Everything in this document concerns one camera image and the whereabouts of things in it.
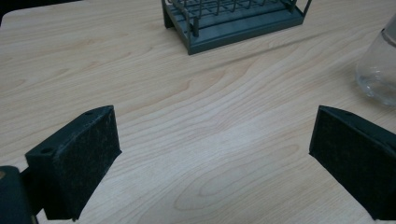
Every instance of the black rack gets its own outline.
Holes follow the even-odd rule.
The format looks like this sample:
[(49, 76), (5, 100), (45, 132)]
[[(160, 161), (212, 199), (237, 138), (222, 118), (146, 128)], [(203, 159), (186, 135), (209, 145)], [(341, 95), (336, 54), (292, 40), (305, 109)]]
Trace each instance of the black rack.
[(189, 54), (300, 25), (297, 0), (162, 0), (166, 28), (175, 27)]

